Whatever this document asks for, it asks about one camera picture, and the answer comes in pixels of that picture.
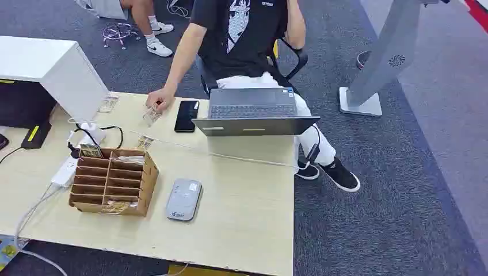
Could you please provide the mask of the person's right hand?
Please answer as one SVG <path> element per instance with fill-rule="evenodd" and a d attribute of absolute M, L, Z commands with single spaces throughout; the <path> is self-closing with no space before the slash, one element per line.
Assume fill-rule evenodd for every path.
<path fill-rule="evenodd" d="M 148 108 L 155 106 L 155 111 L 162 114 L 166 109 L 171 107 L 175 100 L 176 89 L 173 87 L 163 87 L 152 91 L 148 94 L 146 106 Z"/>

